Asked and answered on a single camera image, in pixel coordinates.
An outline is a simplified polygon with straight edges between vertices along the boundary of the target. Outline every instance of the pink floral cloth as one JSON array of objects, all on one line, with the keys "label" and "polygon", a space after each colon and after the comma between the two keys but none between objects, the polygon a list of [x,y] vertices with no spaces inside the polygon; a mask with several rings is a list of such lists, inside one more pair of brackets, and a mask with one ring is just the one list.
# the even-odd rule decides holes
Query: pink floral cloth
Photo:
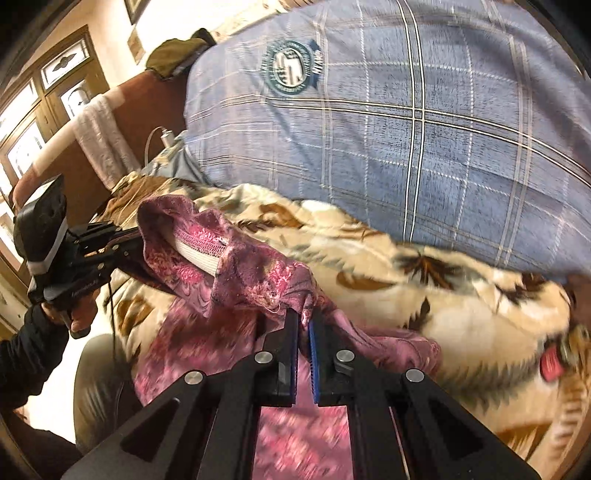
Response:
[{"label": "pink floral cloth", "polygon": [[[306,360],[307,327],[314,308],[343,330],[355,348],[382,368],[433,372],[440,348],[408,330],[363,332],[355,328],[316,286],[306,265],[238,231],[216,210],[199,213],[181,196],[147,200],[138,209],[144,259],[136,259],[152,281],[173,291],[173,302],[150,351],[138,365],[135,388],[149,403],[187,370],[212,375],[262,348],[265,335],[282,328],[285,313],[300,314],[296,405],[263,408],[253,478],[256,480],[353,478],[344,407],[313,403]],[[161,236],[219,258],[215,277],[185,260]]]}]

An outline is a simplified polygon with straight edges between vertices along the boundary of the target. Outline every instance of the embroidered logo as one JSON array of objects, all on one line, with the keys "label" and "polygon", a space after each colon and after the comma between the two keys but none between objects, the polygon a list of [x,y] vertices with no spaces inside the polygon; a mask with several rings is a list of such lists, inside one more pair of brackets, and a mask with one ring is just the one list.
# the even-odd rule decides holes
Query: embroidered logo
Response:
[{"label": "embroidered logo", "polygon": [[269,87],[286,95],[297,95],[317,83],[324,58],[315,41],[309,46],[293,40],[282,40],[267,46],[261,73]]}]

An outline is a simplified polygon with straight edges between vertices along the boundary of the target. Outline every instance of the black sleeve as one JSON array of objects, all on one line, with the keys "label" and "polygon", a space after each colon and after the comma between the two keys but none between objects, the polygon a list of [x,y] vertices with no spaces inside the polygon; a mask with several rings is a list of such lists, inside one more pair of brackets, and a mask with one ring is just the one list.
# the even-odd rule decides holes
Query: black sleeve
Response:
[{"label": "black sleeve", "polygon": [[39,395],[67,343],[65,325],[51,323],[40,305],[29,308],[19,332],[0,342],[0,407],[13,410]]}]

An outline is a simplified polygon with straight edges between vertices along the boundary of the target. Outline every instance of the black cable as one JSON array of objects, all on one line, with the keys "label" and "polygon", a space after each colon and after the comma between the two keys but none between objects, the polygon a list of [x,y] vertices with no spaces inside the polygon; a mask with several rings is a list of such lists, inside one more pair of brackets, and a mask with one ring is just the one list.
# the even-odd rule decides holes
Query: black cable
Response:
[{"label": "black cable", "polygon": [[119,363],[117,361],[117,335],[115,332],[115,307],[113,305],[113,289],[111,288],[111,282],[108,282],[107,285],[109,286],[109,303],[111,304],[111,330],[113,330],[113,362],[115,363],[115,367],[119,368]]}]

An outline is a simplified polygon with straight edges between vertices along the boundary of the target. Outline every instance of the beige blanket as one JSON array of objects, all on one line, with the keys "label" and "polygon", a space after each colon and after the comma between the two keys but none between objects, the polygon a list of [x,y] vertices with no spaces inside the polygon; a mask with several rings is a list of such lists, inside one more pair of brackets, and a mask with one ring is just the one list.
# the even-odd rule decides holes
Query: beige blanket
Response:
[{"label": "beige blanket", "polygon": [[[122,180],[102,219],[135,226],[146,182],[154,179],[131,174]],[[569,337],[569,299],[560,285],[460,253],[396,243],[334,206],[292,202],[250,184],[222,190],[163,180],[147,196],[167,193],[191,197],[200,210],[220,209],[241,230],[307,263],[357,325],[406,327],[438,341],[439,385],[544,479],[565,468],[587,413],[591,380],[589,341],[579,330]],[[114,276],[113,290],[117,331],[134,363],[172,296],[122,273]],[[107,292],[100,302],[108,308]],[[556,338],[570,341],[577,359],[559,381],[546,383],[540,357]]]}]

